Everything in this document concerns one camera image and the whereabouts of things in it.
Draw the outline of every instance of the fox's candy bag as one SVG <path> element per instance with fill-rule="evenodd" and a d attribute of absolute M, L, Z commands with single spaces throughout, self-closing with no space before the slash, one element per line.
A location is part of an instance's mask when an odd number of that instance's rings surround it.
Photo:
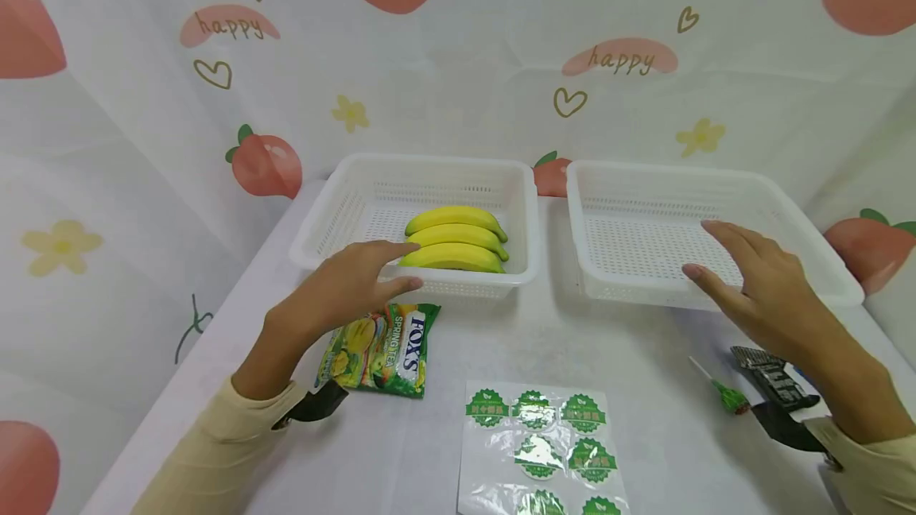
<path fill-rule="evenodd" d="M 427 336 L 439 308 L 388 304 L 384 314 L 373 312 L 338 328 L 321 359 L 315 388 L 334 378 L 344 388 L 422 398 Z"/>

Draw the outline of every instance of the white table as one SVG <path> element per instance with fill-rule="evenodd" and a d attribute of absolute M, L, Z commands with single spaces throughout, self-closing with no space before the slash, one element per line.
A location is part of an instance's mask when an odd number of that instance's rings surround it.
<path fill-rule="evenodd" d="M 265 311 L 302 273 L 289 244 L 320 190 L 305 185 L 206 333 L 140 424 L 84 514 L 125 515 L 219 383 L 245 358 Z M 576 288 L 566 202 L 538 198 L 541 275 L 488 310 L 446 304 L 429 338 L 426 398 L 353 393 L 331 418 L 295 424 L 248 513 L 455 513 L 468 378 L 601 389 L 632 513 L 835 513 L 818 454 L 729 416 L 688 356 L 754 392 L 723 352 L 750 345 L 722 315 L 596 303 Z M 916 373 L 862 308 L 839 314 L 916 410 Z M 296 379 L 311 386 L 325 341 Z M 821 415 L 819 405 L 813 415 Z"/>

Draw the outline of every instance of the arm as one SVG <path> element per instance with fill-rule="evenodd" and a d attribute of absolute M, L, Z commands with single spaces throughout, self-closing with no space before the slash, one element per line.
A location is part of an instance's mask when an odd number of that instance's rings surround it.
<path fill-rule="evenodd" d="M 704 228 L 734 258 L 743 290 L 703 266 L 683 272 L 751 340 L 812 378 L 833 418 L 807 426 L 842 463 L 833 481 L 848 507 L 856 515 L 916 513 L 916 424 L 887 369 L 821 303 L 797 257 L 743 227 Z"/>
<path fill-rule="evenodd" d="M 388 261 L 418 248 L 356 243 L 328 258 L 270 309 L 245 361 L 177 444 L 133 515 L 225 515 L 241 508 L 254 469 L 287 428 L 273 426 L 305 390 L 291 381 L 302 355 L 324 333 L 420 288 L 420 279 L 378 282 Z"/>

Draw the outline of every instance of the banana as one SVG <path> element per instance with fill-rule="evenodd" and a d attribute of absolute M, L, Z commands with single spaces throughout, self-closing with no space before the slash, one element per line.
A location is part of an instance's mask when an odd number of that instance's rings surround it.
<path fill-rule="evenodd" d="M 423 246 L 400 261 L 402 267 L 475 270 L 477 273 L 505 273 L 499 257 L 482 246 L 466 243 L 440 243 Z"/>
<path fill-rule="evenodd" d="M 500 242 L 505 243 L 510 239 L 506 236 L 506 232 L 503 228 L 499 226 L 499 221 L 496 221 L 493 214 L 490 214 L 488 211 L 483 211 L 483 209 L 478 209 L 477 207 L 465 206 L 439 207 L 438 209 L 432 209 L 432 211 L 427 211 L 426 213 L 420 213 L 406 224 L 404 234 L 409 237 L 411 234 L 425 230 L 427 227 L 445 225 L 447 223 L 463 223 L 465 225 L 476 225 L 477 227 L 486 228 L 486 230 L 495 233 L 496 237 L 499 237 Z"/>
<path fill-rule="evenodd" d="M 476 225 L 446 223 L 445 225 L 427 227 L 425 230 L 411 234 L 406 239 L 406 242 L 417 243 L 420 246 L 438 245 L 440 243 L 467 243 L 468 245 L 482 246 L 486 250 L 492 250 L 502 262 L 510 260 L 510 255 L 499 244 L 499 238 L 490 231 Z"/>

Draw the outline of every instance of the left hand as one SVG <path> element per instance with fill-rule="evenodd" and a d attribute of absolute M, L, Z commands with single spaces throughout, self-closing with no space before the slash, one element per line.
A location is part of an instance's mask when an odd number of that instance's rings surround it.
<path fill-rule="evenodd" d="M 314 342 L 321 335 L 378 310 L 388 300 L 416 291 L 423 281 L 398 277 L 379 282 L 381 269 L 395 258 L 420 249 L 415 243 L 353 243 L 320 264 L 299 288 L 267 312 L 264 326 L 289 340 Z"/>
<path fill-rule="evenodd" d="M 386 263 L 420 249 L 413 243 L 354 243 L 328 258 L 264 317 L 264 328 L 231 377 L 236 393 L 270 400 L 289 384 L 307 349 L 324 333 L 423 286 L 416 277 L 379 282 Z"/>

